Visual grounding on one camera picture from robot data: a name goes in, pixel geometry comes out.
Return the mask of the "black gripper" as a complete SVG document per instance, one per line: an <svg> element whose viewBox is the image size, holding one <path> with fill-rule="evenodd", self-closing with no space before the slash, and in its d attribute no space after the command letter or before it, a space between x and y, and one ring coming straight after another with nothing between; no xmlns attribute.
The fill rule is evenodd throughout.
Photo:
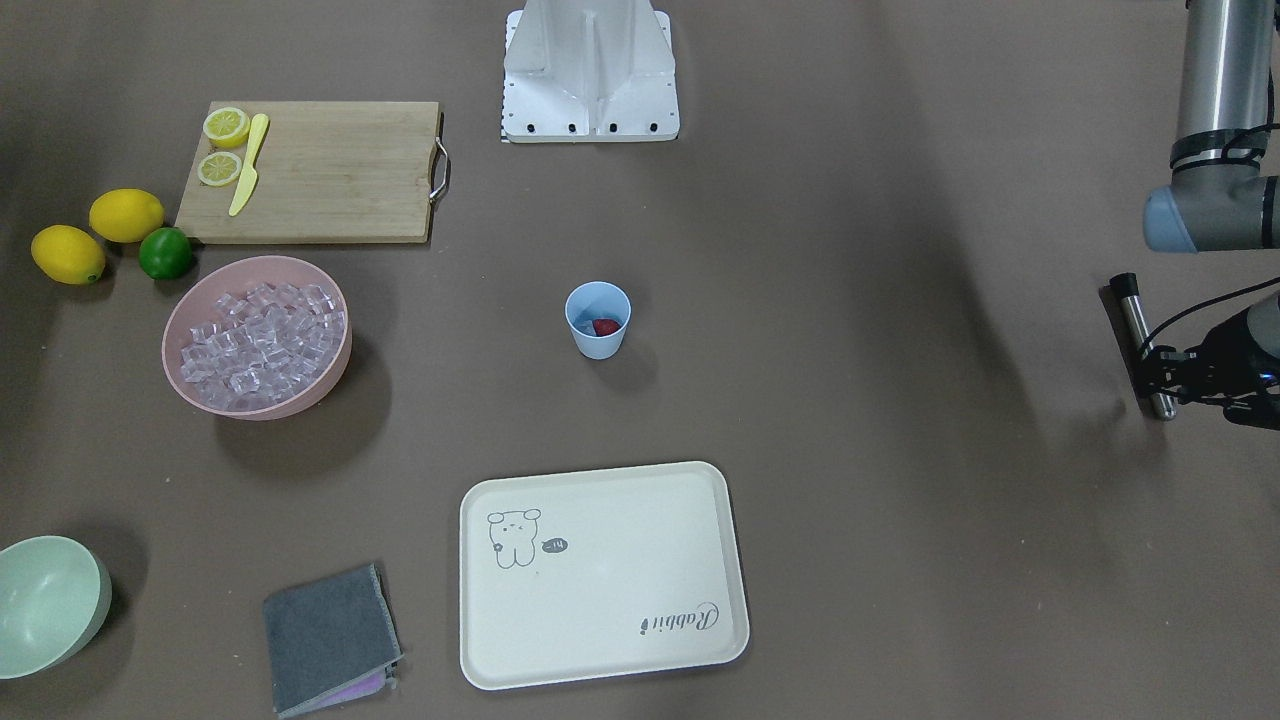
<svg viewBox="0 0 1280 720"><path fill-rule="evenodd" d="M1207 364L1201 393L1194 383L1199 360ZM1247 322L1225 320L1194 348L1155 346L1140 360L1140 397L1157 395L1222 409L1234 424L1279 429L1277 359L1254 341Z"/></svg>

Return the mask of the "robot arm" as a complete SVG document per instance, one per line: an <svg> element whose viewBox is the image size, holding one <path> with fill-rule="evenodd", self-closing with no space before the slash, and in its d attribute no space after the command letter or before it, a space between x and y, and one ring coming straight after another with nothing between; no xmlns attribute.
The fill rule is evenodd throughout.
<svg viewBox="0 0 1280 720"><path fill-rule="evenodd" d="M1275 1L1189 1L1171 179L1146 201L1143 233L1158 252L1277 247L1277 177L1260 168L1277 131L1271 68ZM1138 345L1135 388L1204 404L1226 420L1277 428L1277 282L1268 297L1210 331L1194 347Z"/></svg>

